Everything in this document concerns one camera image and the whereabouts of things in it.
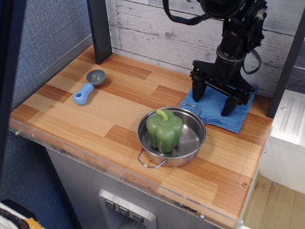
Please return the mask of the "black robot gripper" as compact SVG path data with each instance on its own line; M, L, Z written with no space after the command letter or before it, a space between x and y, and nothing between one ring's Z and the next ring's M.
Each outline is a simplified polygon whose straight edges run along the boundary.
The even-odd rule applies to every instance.
M190 73L193 99L198 102L209 86L228 97L222 116L229 116L238 105L247 105L254 87L241 76L241 67L242 62L226 61L219 57L215 63L193 61Z

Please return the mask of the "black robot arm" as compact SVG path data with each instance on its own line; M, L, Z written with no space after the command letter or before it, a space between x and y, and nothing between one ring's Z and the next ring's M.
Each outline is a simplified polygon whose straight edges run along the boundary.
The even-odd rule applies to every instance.
M264 0L202 0L203 11L211 18L223 19L222 41L216 49L215 63L193 61L192 96L198 102L210 87L227 96L222 116L228 116L238 105L246 105L254 93L241 75L246 71L244 61L252 53L258 62L261 57L255 48L264 38L263 23L267 16Z

